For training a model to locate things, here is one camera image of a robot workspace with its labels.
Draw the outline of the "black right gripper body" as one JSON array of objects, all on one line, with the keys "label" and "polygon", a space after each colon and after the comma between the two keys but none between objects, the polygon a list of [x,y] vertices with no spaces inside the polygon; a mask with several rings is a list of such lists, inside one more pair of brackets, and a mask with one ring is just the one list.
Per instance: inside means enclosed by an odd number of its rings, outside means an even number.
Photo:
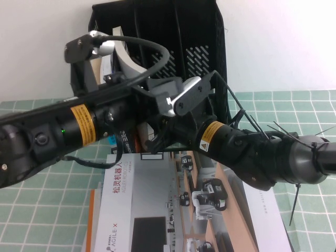
[{"label": "black right gripper body", "polygon": [[157,135],[158,150],[195,150],[201,127],[208,116],[172,117]]}]

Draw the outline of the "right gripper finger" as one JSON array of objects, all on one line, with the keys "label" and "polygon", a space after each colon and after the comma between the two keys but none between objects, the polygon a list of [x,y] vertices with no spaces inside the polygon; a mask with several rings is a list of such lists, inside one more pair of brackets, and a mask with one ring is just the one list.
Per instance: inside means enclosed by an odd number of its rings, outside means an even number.
[{"label": "right gripper finger", "polygon": [[165,134],[159,133],[152,140],[146,140],[145,146],[147,147],[147,151],[152,154],[163,152],[167,147]]}]

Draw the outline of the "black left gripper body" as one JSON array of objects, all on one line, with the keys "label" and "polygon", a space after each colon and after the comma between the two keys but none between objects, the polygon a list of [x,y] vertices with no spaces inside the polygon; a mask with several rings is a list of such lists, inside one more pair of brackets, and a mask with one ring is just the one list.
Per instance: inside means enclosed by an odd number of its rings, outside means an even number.
[{"label": "black left gripper body", "polygon": [[95,91],[94,129],[101,140],[113,131],[126,131],[160,113],[161,96],[140,86],[104,87]]}]

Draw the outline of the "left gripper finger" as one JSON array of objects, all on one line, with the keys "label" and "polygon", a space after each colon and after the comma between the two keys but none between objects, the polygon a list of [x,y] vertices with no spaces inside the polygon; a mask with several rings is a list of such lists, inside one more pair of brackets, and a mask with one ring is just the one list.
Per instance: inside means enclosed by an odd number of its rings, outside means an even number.
[{"label": "left gripper finger", "polygon": [[155,100],[157,103],[157,108],[159,111],[159,114],[164,115],[164,116],[174,116],[174,110],[173,110],[173,105],[171,98],[169,96],[168,92],[163,92],[161,94],[157,94],[155,96]]},{"label": "left gripper finger", "polygon": [[153,95],[167,92],[169,97],[175,97],[182,92],[182,78],[150,78],[146,81],[146,85]]}]

